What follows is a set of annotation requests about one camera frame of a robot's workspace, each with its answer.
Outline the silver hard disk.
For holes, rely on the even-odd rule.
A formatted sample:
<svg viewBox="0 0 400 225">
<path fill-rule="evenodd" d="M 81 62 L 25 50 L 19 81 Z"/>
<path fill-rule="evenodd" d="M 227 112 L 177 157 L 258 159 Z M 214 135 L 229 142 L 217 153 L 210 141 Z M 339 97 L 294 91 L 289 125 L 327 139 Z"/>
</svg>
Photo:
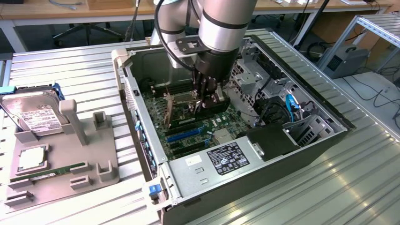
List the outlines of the silver hard disk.
<svg viewBox="0 0 400 225">
<path fill-rule="evenodd" d="M 70 123 L 59 111 L 63 99 L 51 86 L 17 89 L 13 93 L 0 94 L 0 108 L 19 131 L 33 131 L 35 135 L 45 136 L 62 132 L 62 126 Z"/>
</svg>

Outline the black office chair base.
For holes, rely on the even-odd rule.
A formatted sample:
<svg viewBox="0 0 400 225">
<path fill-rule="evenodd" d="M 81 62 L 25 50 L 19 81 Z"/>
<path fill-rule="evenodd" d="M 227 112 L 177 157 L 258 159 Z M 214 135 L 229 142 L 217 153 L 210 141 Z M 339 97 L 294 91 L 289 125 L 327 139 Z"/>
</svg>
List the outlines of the black office chair base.
<svg viewBox="0 0 400 225">
<path fill-rule="evenodd" d="M 257 20 L 258 20 L 262 16 L 266 17 L 266 18 L 278 19 L 279 22 L 283 22 L 285 19 L 286 19 L 286 15 L 285 15 L 285 14 L 281 14 L 281 15 L 257 15 L 257 16 L 253 18 L 251 22 L 255 23 Z"/>
<path fill-rule="evenodd" d="M 63 46 L 62 38 L 67 37 L 73 33 L 77 33 L 82 30 L 86 32 L 86 43 L 87 43 L 87 45 L 91 44 L 91 31 L 93 30 L 99 31 L 105 34 L 113 35 L 114 37 L 118 37 L 119 41 L 122 42 L 125 40 L 126 36 L 111 30 L 111 23 L 106 22 L 106 27 L 99 26 L 98 25 L 99 23 L 101 22 L 82 23 L 79 25 L 75 25 L 75 24 L 70 23 L 70 29 L 53 36 L 55 46 L 62 47 Z"/>
</svg>

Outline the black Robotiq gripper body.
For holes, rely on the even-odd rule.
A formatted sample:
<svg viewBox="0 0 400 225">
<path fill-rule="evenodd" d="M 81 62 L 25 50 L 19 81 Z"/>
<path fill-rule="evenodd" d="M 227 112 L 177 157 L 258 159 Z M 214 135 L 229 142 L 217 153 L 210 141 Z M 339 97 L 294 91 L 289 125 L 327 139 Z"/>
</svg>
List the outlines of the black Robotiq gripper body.
<svg viewBox="0 0 400 225">
<path fill-rule="evenodd" d="M 215 50 L 201 52 L 198 54 L 195 68 L 203 75 L 222 82 L 230 75 L 238 55 L 239 50 L 230 52 L 218 52 Z"/>
</svg>

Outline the black RAM slot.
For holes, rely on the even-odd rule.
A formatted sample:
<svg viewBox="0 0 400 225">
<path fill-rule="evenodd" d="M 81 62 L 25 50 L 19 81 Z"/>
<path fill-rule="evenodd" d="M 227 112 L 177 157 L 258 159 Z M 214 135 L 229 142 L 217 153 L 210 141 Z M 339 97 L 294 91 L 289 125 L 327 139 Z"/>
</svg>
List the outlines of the black RAM slot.
<svg viewBox="0 0 400 225">
<path fill-rule="evenodd" d="M 194 87 L 191 84 L 178 84 L 178 85 L 169 85 L 169 86 L 161 86 L 154 89 L 154 95 L 155 96 L 163 96 L 165 93 L 170 94 L 179 94 L 187 91 L 194 90 Z"/>
<path fill-rule="evenodd" d="M 182 85 L 182 84 L 189 84 L 193 83 L 191 79 L 186 79 L 186 80 L 169 80 L 170 82 L 170 86 L 171 85 Z M 165 87 L 165 81 L 162 82 L 155 82 L 154 87 Z"/>
<path fill-rule="evenodd" d="M 181 94 L 181 93 L 185 93 L 185 92 L 189 92 L 189 91 L 193 91 L 194 88 L 185 88 L 185 89 L 157 89 L 155 90 L 155 94 L 154 94 L 154 97 L 157 98 L 161 98 L 161 97 L 165 97 L 165 93 L 170 93 L 171 95 L 177 95 L 177 94 Z"/>
<path fill-rule="evenodd" d="M 166 91 L 169 90 L 170 92 L 186 92 L 194 90 L 194 85 L 191 82 L 179 82 L 179 83 L 171 83 L 167 86 L 155 86 L 154 89 L 157 91 Z"/>
</svg>

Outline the small silver chipset heatsink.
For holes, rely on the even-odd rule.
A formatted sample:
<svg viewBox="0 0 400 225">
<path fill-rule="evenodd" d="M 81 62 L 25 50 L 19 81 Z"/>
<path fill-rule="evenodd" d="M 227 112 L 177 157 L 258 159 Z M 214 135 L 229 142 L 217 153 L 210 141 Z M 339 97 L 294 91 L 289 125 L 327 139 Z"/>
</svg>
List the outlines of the small silver chipset heatsink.
<svg viewBox="0 0 400 225">
<path fill-rule="evenodd" d="M 226 142 L 230 142 L 234 140 L 234 136 L 229 129 L 223 128 L 214 133 L 215 139 L 219 142 L 219 144 L 223 144 Z"/>
</svg>

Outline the green motherboard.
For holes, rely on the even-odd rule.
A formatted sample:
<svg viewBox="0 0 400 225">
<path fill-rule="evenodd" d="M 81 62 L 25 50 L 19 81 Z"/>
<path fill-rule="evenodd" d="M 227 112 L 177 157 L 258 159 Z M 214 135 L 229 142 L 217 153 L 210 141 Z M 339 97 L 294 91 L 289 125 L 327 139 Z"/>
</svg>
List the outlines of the green motherboard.
<svg viewBox="0 0 400 225">
<path fill-rule="evenodd" d="M 167 138 L 174 136 L 166 136 L 165 132 L 170 129 L 163 125 L 163 117 L 165 117 L 165 107 L 166 107 L 166 100 L 165 97 L 154 97 L 154 83 L 155 81 L 150 78 L 142 80 L 141 83 L 141 90 L 143 91 L 143 98 L 146 107 L 150 113 L 150 118 L 154 122 L 154 126 L 157 128 L 158 137 L 161 139 L 161 143 L 166 152 L 166 155 L 169 159 L 174 160 L 177 159 L 174 157 L 174 151 L 170 148 L 170 145 L 174 143 L 183 142 L 186 144 L 198 143 L 203 140 L 209 142 L 206 145 L 209 148 L 219 145 L 219 142 L 215 139 L 214 133 L 215 131 L 226 128 L 231 132 L 234 139 L 237 138 L 238 134 L 242 131 L 247 131 L 250 129 L 250 125 L 247 125 L 246 120 L 242 117 L 242 112 L 237 110 L 233 104 L 230 104 L 229 109 L 226 112 L 221 112 L 214 115 L 213 118 L 198 121 L 195 123 L 197 126 L 199 126 L 198 129 L 202 133 L 199 135 L 191 136 L 189 138 L 185 138 L 182 140 L 178 140 L 175 142 L 169 143 Z"/>
</svg>

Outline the grey plastic parts rack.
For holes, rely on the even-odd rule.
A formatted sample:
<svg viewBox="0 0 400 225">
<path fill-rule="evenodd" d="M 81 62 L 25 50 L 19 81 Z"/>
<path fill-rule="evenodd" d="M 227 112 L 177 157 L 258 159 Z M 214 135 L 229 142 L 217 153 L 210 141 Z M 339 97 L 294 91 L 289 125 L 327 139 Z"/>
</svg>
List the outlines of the grey plastic parts rack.
<svg viewBox="0 0 400 225">
<path fill-rule="evenodd" d="M 81 162 L 86 165 L 73 168 L 71 173 L 65 175 L 13 183 L 9 181 L 2 204 L 7 213 L 107 187 L 121 180 L 111 116 L 99 111 L 93 117 L 81 120 L 75 100 L 63 100 L 59 111 L 70 120 L 62 126 L 61 133 L 42 137 L 33 131 L 15 133 L 10 179 Z M 18 173 L 21 151 L 42 146 L 47 151 L 49 168 Z"/>
</svg>

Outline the silver metal disk bay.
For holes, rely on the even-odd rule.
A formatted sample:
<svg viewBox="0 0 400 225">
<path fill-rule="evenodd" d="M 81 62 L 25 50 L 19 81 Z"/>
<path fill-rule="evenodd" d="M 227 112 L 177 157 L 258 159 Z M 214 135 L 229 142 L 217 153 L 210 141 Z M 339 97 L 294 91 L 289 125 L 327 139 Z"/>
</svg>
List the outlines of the silver metal disk bay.
<svg viewBox="0 0 400 225">
<path fill-rule="evenodd" d="M 263 68 L 257 60 L 237 60 L 231 73 L 235 91 L 250 103 L 258 99 L 278 96 L 289 86 L 291 79 L 278 67 Z"/>
</svg>

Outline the black plastic shroud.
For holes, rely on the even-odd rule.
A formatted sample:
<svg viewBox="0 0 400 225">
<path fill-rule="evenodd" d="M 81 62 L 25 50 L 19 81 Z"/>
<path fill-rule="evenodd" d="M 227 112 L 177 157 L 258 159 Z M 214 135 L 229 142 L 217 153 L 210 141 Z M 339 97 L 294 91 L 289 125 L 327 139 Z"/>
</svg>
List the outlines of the black plastic shroud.
<svg viewBox="0 0 400 225">
<path fill-rule="evenodd" d="M 243 136 L 247 136 L 253 144 L 259 145 L 259 148 L 265 152 L 265 155 L 262 156 L 265 161 L 301 149 L 301 146 L 290 139 L 287 132 L 283 129 L 283 125 L 279 123 L 271 123 L 251 128 L 247 131 L 242 131 L 237 138 Z"/>
</svg>

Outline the silver power supply unit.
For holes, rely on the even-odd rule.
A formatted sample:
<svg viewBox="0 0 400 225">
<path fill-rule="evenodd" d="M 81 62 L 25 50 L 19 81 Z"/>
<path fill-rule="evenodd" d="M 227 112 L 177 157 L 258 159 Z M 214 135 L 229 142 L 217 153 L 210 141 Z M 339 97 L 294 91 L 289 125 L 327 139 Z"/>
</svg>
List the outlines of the silver power supply unit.
<svg viewBox="0 0 400 225">
<path fill-rule="evenodd" d="M 257 171 L 265 165 L 263 154 L 245 136 L 170 161 L 181 196 L 199 196 Z"/>
</svg>

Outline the graphics card with metal bracket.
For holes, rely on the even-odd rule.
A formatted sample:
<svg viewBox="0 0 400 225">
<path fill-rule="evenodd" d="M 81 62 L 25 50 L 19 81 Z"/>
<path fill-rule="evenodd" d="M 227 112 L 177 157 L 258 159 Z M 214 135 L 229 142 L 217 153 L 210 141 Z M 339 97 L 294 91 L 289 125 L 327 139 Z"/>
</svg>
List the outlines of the graphics card with metal bracket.
<svg viewBox="0 0 400 225">
<path fill-rule="evenodd" d="M 165 107 L 165 117 L 163 125 L 169 129 L 185 126 L 171 126 L 171 121 L 177 119 L 186 119 L 191 117 L 199 117 L 206 115 L 215 115 L 227 111 L 231 104 L 231 98 L 223 94 L 222 100 L 218 100 L 218 107 L 214 110 L 202 111 L 202 114 L 195 115 L 195 103 L 197 103 L 197 93 L 195 91 L 189 91 L 177 95 L 165 94 L 166 107 Z"/>
</svg>

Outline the aluminium profile frame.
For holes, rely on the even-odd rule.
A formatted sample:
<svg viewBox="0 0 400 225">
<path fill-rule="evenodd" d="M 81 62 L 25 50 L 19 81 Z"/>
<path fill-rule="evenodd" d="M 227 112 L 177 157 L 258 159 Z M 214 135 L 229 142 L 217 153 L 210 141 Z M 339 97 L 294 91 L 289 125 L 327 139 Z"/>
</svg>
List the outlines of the aluminium profile frame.
<svg viewBox="0 0 400 225">
<path fill-rule="evenodd" d="M 333 49 L 327 55 L 322 57 L 318 67 L 325 70 L 329 66 L 334 55 L 346 42 L 353 29 L 361 25 L 367 31 L 375 33 L 381 38 L 386 39 L 400 50 L 400 11 L 389 14 L 357 15 L 350 22 L 342 36 L 339 37 Z"/>
</svg>

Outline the open black PC case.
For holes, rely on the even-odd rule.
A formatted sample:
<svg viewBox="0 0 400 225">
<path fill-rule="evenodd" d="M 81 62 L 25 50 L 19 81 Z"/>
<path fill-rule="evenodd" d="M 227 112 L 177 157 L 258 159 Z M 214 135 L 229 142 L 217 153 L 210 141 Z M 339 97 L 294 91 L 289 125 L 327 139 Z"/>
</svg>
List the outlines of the open black PC case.
<svg viewBox="0 0 400 225">
<path fill-rule="evenodd" d="M 297 151 L 265 161 L 265 165 L 257 171 L 221 188 L 199 196 L 185 198 L 181 196 L 170 168 L 173 160 L 166 155 L 146 107 L 141 83 L 147 78 L 157 83 L 165 79 L 193 80 L 193 74 L 186 69 L 175 69 L 171 66 L 166 50 L 161 45 L 118 49 L 113 52 L 113 59 L 117 67 L 122 69 L 117 76 L 122 83 L 121 95 L 125 100 L 134 146 L 145 171 L 146 184 L 142 190 L 147 207 L 158 212 L 163 225 L 183 225 L 191 222 L 305 168 L 355 129 L 350 120 L 306 81 L 306 74 L 318 74 L 318 69 L 295 54 L 275 35 L 269 35 L 266 38 L 247 35 L 237 60 L 257 60 L 263 68 L 269 65 L 279 68 L 291 79 L 287 88 L 278 96 L 258 99 L 254 103 L 241 98 L 231 74 L 223 81 L 222 92 L 230 97 L 230 104 L 242 112 L 250 129 L 271 123 L 285 126 L 317 114 L 333 126 L 335 134 L 321 138 Z M 163 191 L 150 196 L 150 186 L 154 184 L 161 184 Z"/>
</svg>

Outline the long black expansion slot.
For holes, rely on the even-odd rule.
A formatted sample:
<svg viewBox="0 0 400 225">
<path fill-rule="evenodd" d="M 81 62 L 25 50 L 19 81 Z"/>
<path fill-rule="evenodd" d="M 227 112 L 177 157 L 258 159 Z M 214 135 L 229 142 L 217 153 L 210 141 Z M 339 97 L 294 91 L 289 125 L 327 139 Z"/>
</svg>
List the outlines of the long black expansion slot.
<svg viewBox="0 0 400 225">
<path fill-rule="evenodd" d="M 189 124 L 186 126 L 170 129 L 169 131 L 165 132 L 165 134 L 166 134 L 166 136 L 170 136 L 170 135 L 179 134 L 182 132 L 186 132 L 186 131 L 195 130 L 198 128 L 199 128 L 199 126 L 197 126 L 195 124 Z"/>
<path fill-rule="evenodd" d="M 178 152 L 178 151 L 191 151 L 191 150 L 197 150 L 199 148 L 203 148 L 207 144 L 209 144 L 209 142 L 206 140 L 203 140 L 201 142 L 197 142 L 197 143 L 193 143 L 193 144 L 186 144 L 183 142 L 177 142 L 177 143 L 170 145 L 170 148 L 175 152 Z"/>
<path fill-rule="evenodd" d="M 194 154 L 194 153 L 197 153 L 197 152 L 199 152 L 199 151 L 202 151 L 202 150 L 205 150 L 205 149 L 207 149 L 209 147 L 207 146 L 201 146 L 199 148 L 197 148 L 197 149 L 191 149 L 191 150 L 186 150 L 186 151 L 174 151 L 173 153 L 174 153 L 174 157 L 175 158 L 181 158 L 181 157 L 185 157 L 185 156 L 187 156 L 187 155 L 190 155 L 190 154 Z"/>
</svg>

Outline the blue expansion slot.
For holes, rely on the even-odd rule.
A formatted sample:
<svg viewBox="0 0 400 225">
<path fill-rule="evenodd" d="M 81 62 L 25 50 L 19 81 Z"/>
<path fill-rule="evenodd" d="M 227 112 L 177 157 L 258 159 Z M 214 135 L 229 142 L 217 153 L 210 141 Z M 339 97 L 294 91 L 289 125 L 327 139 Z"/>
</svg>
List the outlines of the blue expansion slot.
<svg viewBox="0 0 400 225">
<path fill-rule="evenodd" d="M 169 143 L 175 142 L 175 141 L 182 140 L 185 138 L 189 138 L 191 136 L 199 135 L 201 133 L 202 133 L 201 130 L 193 130 L 190 132 L 174 135 L 174 136 L 171 136 L 171 137 L 167 138 L 167 142 Z"/>
</svg>

